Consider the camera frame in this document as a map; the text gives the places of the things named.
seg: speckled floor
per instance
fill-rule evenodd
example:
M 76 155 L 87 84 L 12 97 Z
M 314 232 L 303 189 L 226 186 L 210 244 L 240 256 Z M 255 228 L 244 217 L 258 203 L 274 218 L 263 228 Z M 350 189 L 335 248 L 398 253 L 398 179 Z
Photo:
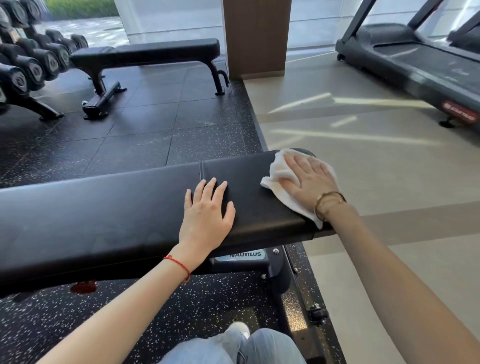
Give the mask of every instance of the speckled floor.
M 225 62 L 219 63 L 225 68 Z M 85 121 L 81 101 L 91 81 L 70 70 L 36 95 L 66 113 L 52 123 L 12 107 L 0 117 L 2 187 L 140 170 L 262 150 L 243 83 L 215 96 L 207 67 L 197 63 L 105 72 L 128 91 L 102 121 Z M 61 286 L 16 303 L 0 300 L 0 363 L 33 363 L 134 281 L 100 282 L 80 296 Z M 156 363 L 176 343 L 209 337 L 235 320 L 279 329 L 259 273 L 197 276 L 178 289 L 126 363 Z

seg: forearm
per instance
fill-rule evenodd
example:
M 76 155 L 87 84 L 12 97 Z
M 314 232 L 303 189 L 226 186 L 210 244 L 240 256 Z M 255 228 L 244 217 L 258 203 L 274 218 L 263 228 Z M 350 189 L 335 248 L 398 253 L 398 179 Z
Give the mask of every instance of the forearm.
M 480 343 L 378 238 L 356 210 L 333 207 L 335 228 L 383 326 L 408 364 L 480 363 Z
M 177 259 L 188 266 L 187 257 Z M 162 261 L 81 324 L 38 363 L 122 363 L 186 277 L 187 273 L 182 267 L 170 260 Z

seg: beige tile floor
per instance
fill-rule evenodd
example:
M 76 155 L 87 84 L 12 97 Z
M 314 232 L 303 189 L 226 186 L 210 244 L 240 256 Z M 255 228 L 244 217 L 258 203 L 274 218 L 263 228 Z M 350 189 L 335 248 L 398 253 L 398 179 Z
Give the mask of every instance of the beige tile floor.
M 336 61 L 287 59 L 245 81 L 268 149 L 331 164 L 369 226 L 480 339 L 480 135 Z M 404 363 L 337 236 L 305 243 L 349 364 Z

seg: light blue jeans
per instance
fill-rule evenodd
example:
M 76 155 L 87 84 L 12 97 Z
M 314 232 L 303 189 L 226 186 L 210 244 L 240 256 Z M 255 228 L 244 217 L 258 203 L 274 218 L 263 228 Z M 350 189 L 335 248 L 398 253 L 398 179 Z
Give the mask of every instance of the light blue jeans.
M 208 339 L 178 344 L 160 364 L 305 364 L 293 340 L 269 328 L 245 339 L 232 328 Z

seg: weight bench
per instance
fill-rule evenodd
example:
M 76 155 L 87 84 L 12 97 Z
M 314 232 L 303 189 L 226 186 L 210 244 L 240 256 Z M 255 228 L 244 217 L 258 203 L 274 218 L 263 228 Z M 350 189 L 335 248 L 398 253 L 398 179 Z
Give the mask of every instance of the weight bench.
M 141 277 L 178 243 L 185 191 L 201 179 L 228 181 L 222 207 L 231 200 L 237 213 L 230 234 L 194 273 L 218 272 L 221 259 L 213 257 L 334 234 L 260 186 L 274 158 L 270 151 L 1 189 L 0 297 Z
M 123 92 L 120 82 L 116 82 L 109 90 L 105 88 L 102 71 L 107 68 L 145 66 L 149 64 L 177 63 L 198 61 L 205 63 L 212 72 L 215 82 L 215 95 L 224 95 L 219 74 L 229 86 L 228 76 L 222 70 L 217 70 L 213 60 L 220 55 L 218 39 L 196 39 L 175 42 L 132 44 L 120 47 L 83 48 L 70 56 L 74 66 L 93 81 L 95 96 L 83 105 L 86 119 L 101 119 L 108 115 L 102 111 L 105 103 L 115 93 Z

